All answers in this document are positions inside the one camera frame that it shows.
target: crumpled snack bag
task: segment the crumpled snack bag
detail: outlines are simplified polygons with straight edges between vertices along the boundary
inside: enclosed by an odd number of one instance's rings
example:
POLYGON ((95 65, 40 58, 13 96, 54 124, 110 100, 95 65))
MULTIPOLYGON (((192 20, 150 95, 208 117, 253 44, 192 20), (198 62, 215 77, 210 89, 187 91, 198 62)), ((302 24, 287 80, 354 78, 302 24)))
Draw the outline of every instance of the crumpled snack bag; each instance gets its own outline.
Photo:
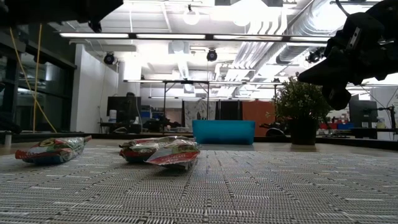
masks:
POLYGON ((199 153, 199 145, 196 142, 176 139, 160 148, 146 162, 158 166, 187 170, 193 165, 199 153))
POLYGON ((91 136, 49 138, 26 151, 17 150, 15 158, 40 165, 61 164, 80 155, 89 140, 91 140, 91 136))
POLYGON ((176 139, 189 140, 189 138, 184 137, 184 136, 166 136, 166 137, 161 137, 161 138, 134 139, 134 140, 125 142, 123 145, 134 146, 136 144, 147 143, 147 142, 172 142, 176 139))
POLYGON ((144 162, 159 149, 159 143, 148 141, 132 144, 130 141, 123 143, 123 145, 119 147, 122 148, 119 155, 123 156, 126 161, 144 162))

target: potted plant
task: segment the potted plant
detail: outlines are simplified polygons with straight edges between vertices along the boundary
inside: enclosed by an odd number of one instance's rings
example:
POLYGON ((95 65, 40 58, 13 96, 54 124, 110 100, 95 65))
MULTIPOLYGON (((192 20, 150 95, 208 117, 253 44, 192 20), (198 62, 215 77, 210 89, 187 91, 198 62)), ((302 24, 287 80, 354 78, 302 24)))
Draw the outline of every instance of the potted plant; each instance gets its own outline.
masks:
POLYGON ((274 97, 276 115, 287 120, 293 144, 314 145, 319 121, 331 111, 320 86, 293 77, 283 85, 274 97))

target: yellow cable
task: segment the yellow cable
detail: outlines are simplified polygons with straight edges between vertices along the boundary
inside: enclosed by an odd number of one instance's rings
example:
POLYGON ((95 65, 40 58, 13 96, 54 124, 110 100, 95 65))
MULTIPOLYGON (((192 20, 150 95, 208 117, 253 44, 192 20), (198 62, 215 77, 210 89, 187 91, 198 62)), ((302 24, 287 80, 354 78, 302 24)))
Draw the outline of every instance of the yellow cable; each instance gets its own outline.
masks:
POLYGON ((33 92, 32 92, 32 89, 31 89, 31 87, 30 87, 30 85, 29 85, 29 82, 27 81, 26 72, 25 72, 24 67, 22 66, 21 58, 19 57, 18 50, 17 50, 17 45, 16 45, 16 43, 15 43, 14 34, 12 33, 11 27, 10 27, 10 34, 11 34, 12 44, 14 45, 15 53, 16 53, 16 55, 17 55, 18 63, 19 63, 19 66, 20 66, 20 68, 21 68, 21 70, 22 70, 24 76, 25 76, 25 81, 26 81, 27 87, 29 88, 30 94, 32 94, 33 99, 35 100, 35 103, 37 103, 37 106, 39 106, 39 110, 42 112, 42 114, 43 114, 45 120, 46 120, 46 121, 48 122, 48 124, 51 126, 51 128, 53 129, 53 131, 54 131, 55 133, 57 133, 57 130, 55 130, 54 126, 52 126, 51 122, 49 121, 49 119, 48 119, 47 116, 45 115, 45 113, 44 113, 42 107, 40 106, 40 103, 37 101, 35 95, 34 95, 33 92))
MULTIPOLYGON (((37 98, 37 75, 39 74, 40 45, 42 43, 42 24, 39 29, 39 46, 37 47, 36 76, 35 76, 35 97, 37 98)), ((36 101, 33 105, 33 133, 36 132, 36 101)))

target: window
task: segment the window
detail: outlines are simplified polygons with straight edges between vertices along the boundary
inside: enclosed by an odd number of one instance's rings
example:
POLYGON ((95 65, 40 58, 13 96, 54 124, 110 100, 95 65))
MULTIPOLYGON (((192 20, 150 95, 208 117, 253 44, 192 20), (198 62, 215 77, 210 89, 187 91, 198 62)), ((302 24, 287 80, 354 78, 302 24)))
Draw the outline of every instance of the window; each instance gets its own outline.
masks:
MULTIPOLYGON (((21 62, 32 90, 35 90, 36 62, 33 54, 21 54, 21 62)), ((14 58, 0 58, 0 115, 21 126, 33 130, 34 99, 29 91, 25 75, 14 58)), ((73 70, 47 62, 40 57, 37 75, 37 101, 57 131, 70 130, 72 107, 73 70)), ((36 108, 35 129, 52 131, 41 111, 36 108)))
MULTIPOLYGON (((57 131, 68 130, 69 128, 69 112, 65 110, 67 104, 62 98, 37 93, 37 101, 41 109, 54 126, 57 131)), ((17 108, 15 122, 23 130, 33 129, 33 115, 34 115, 34 99, 28 89, 18 88, 17 94, 17 108)), ((36 130, 37 131, 52 131, 42 112, 36 106, 36 130)))
POLYGON ((7 58, 1 57, 0 58, 0 77, 2 79, 6 77, 6 70, 7 70, 7 58))
MULTIPOLYGON (((22 54, 22 65, 24 66, 27 79, 31 88, 35 86, 36 62, 31 54, 22 54)), ((71 84, 67 82, 68 72, 56 65, 40 59, 39 71, 37 74, 37 90, 58 95, 70 93, 71 84)), ((19 74, 20 86, 27 88, 25 76, 19 74)))

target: plant pot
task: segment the plant pot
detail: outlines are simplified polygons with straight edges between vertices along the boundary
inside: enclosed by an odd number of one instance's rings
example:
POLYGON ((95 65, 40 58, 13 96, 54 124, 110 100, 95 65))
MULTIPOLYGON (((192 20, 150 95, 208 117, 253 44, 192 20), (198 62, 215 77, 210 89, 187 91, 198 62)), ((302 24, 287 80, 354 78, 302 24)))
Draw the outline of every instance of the plant pot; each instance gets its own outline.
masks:
POLYGON ((289 120, 290 138, 292 144, 315 145, 317 137, 318 121, 315 119, 291 119, 289 120))

